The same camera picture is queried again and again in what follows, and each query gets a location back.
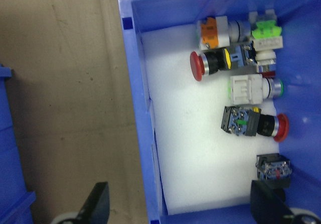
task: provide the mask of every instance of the silver ring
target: silver ring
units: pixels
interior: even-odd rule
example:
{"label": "silver ring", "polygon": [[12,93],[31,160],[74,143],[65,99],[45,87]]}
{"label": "silver ring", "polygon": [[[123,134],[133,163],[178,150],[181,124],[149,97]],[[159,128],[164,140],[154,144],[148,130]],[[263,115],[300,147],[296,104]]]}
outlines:
{"label": "silver ring", "polygon": [[204,63],[204,75],[210,75],[209,62],[207,61],[205,54],[202,53],[200,56],[202,57]]}
{"label": "silver ring", "polygon": [[275,137],[278,130],[279,130],[279,119],[276,116],[274,116],[274,130],[271,136]]}

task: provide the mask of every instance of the electrical component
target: electrical component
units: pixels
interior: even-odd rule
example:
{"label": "electrical component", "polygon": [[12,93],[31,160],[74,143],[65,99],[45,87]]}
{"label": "electrical component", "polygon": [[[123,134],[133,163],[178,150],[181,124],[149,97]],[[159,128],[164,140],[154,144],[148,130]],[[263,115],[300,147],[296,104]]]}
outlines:
{"label": "electrical component", "polygon": [[249,13],[253,48],[256,51],[256,72],[263,77],[274,77],[276,70],[276,55],[274,49],[283,48],[282,28],[276,25],[277,17],[273,9]]}
{"label": "electrical component", "polygon": [[272,189],[288,188],[292,173],[290,161],[280,155],[267,154],[256,156],[257,178]]}
{"label": "electrical component", "polygon": [[205,51],[200,55],[192,52],[190,64],[194,78],[201,81],[203,75],[211,75],[218,70],[234,70],[255,65],[255,50],[250,42]]}
{"label": "electrical component", "polygon": [[251,36],[248,22],[227,21],[227,16],[208,17],[197,22],[197,33],[200,38],[201,51],[228,47],[231,43],[246,41]]}
{"label": "electrical component", "polygon": [[232,104],[261,104],[266,98],[283,94],[280,79],[263,78],[261,74],[238,75],[230,77]]}
{"label": "electrical component", "polygon": [[256,136],[258,133],[282,142],[288,134],[289,121],[285,114],[263,115],[258,107],[225,106],[221,129],[237,136]]}

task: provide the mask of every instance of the concrete floor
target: concrete floor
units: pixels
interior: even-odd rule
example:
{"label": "concrete floor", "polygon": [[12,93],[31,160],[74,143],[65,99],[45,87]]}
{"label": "concrete floor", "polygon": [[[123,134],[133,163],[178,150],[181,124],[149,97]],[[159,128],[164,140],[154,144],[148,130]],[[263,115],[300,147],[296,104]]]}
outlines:
{"label": "concrete floor", "polygon": [[108,181],[110,224],[147,223],[117,0],[0,0],[0,63],[35,223]]}

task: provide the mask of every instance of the white foam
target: white foam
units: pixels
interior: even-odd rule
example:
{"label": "white foam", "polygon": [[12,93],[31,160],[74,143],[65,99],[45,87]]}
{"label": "white foam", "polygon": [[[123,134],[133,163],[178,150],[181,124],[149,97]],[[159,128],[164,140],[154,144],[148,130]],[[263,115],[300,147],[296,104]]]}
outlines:
{"label": "white foam", "polygon": [[[142,42],[169,214],[248,203],[256,155],[276,153],[278,144],[271,137],[237,137],[221,129],[232,72],[194,80],[189,58],[198,42],[193,25],[144,33]],[[262,108],[275,115],[272,101]]]}

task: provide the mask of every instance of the blue bin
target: blue bin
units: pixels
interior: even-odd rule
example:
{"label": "blue bin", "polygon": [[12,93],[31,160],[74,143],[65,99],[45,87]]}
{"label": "blue bin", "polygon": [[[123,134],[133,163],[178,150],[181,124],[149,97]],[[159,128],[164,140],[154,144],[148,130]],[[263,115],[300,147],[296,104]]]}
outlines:
{"label": "blue bin", "polygon": [[0,224],[32,224],[30,205],[34,192],[27,192],[16,147],[5,78],[9,68],[0,67]]}
{"label": "blue bin", "polygon": [[321,216],[321,0],[118,0],[135,111],[148,219],[157,223],[254,223],[249,205],[168,215],[159,174],[152,104],[145,75],[141,33],[193,24],[207,16],[244,17],[275,9],[284,48],[277,52],[277,75],[284,96],[274,101],[290,121],[281,154],[293,164],[287,204]]}

